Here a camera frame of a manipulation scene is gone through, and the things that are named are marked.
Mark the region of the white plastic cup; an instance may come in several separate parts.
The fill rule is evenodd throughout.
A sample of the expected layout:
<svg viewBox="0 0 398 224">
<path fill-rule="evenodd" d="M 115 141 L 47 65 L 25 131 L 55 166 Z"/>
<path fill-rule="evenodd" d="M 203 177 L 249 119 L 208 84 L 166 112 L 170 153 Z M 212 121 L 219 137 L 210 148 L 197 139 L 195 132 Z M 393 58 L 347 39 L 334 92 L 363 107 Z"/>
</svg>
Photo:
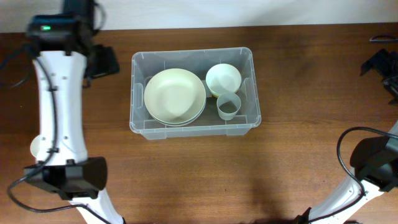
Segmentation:
<svg viewBox="0 0 398 224">
<path fill-rule="evenodd" d="M 30 153 L 36 158 L 40 150 L 40 136 L 36 136 L 30 144 Z"/>
</svg>

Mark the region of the white plastic bowl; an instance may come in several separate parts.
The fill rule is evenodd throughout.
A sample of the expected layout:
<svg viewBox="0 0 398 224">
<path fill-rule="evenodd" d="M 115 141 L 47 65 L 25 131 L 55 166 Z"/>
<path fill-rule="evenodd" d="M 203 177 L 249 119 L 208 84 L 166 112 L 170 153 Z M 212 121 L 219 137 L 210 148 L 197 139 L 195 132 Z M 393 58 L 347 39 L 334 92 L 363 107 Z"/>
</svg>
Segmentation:
<svg viewBox="0 0 398 224">
<path fill-rule="evenodd" d="M 236 67 L 220 63 L 207 71 L 205 81 L 210 92 L 220 96 L 237 92 L 241 86 L 242 77 Z"/>
</svg>

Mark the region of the grey plastic cup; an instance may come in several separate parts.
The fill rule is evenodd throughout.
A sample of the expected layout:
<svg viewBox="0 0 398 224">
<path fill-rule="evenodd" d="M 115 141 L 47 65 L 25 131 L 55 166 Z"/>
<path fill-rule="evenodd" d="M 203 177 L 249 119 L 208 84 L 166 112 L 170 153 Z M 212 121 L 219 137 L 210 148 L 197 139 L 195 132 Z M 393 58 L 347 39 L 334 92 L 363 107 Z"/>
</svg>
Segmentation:
<svg viewBox="0 0 398 224">
<path fill-rule="evenodd" d="M 218 115 L 225 121 L 232 120 L 241 108 L 241 100 L 235 93 L 225 93 L 216 101 Z"/>
</svg>

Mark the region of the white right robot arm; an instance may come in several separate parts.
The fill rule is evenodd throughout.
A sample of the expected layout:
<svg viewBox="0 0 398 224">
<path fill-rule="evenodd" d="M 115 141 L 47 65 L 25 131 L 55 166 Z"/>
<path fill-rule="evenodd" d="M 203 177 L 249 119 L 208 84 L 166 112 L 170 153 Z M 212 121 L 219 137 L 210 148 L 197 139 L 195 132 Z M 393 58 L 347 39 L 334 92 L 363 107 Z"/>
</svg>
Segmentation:
<svg viewBox="0 0 398 224">
<path fill-rule="evenodd" d="M 341 143 L 354 131 L 377 134 L 361 140 L 352 152 L 349 166 L 341 158 Z M 297 216 L 294 223 L 349 223 L 349 218 L 370 200 L 397 187 L 397 125 L 389 133 L 363 126 L 344 131 L 336 145 L 344 181 L 320 204 Z"/>
</svg>

